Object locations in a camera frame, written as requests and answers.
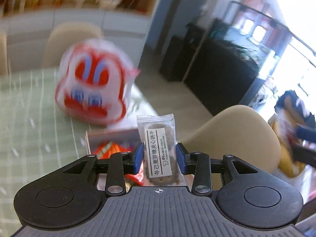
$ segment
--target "beige chair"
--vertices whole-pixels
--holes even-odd
[[[7,34],[0,31],[0,76],[7,76],[8,74]]]
[[[273,173],[281,160],[279,140],[256,111],[247,106],[230,107],[182,141],[189,151],[200,151],[213,159],[232,154],[266,172]],[[222,186],[212,174],[213,189]]]
[[[53,29],[42,60],[42,68],[58,67],[64,52],[73,44],[86,39],[101,39],[101,28],[83,22],[66,22]]]

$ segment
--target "red snack wrapper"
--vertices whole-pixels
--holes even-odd
[[[112,154],[118,152],[131,152],[132,149],[126,149],[114,142],[106,142],[100,144],[100,146],[93,152],[93,154],[97,155],[98,159],[109,159]],[[139,173],[136,175],[126,175],[126,177],[133,182],[137,183],[140,186],[143,186],[144,183],[144,172],[143,172],[143,163],[140,167]]]

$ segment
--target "biscuit packet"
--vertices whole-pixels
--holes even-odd
[[[144,147],[144,186],[186,186],[176,156],[173,114],[138,116],[138,131]]]

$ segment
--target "table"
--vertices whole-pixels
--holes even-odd
[[[55,106],[58,69],[18,72],[0,78],[0,236],[21,224],[13,207],[24,185],[87,154],[86,131],[93,126],[70,118]],[[133,127],[136,115],[156,112],[136,86],[126,118],[111,128]]]

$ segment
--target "cardboard box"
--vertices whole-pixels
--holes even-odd
[[[103,142],[113,141],[122,147],[136,146],[141,140],[138,128],[119,129],[119,130],[95,130],[86,132],[87,153],[93,153]],[[99,174],[97,189],[104,191],[106,174]]]

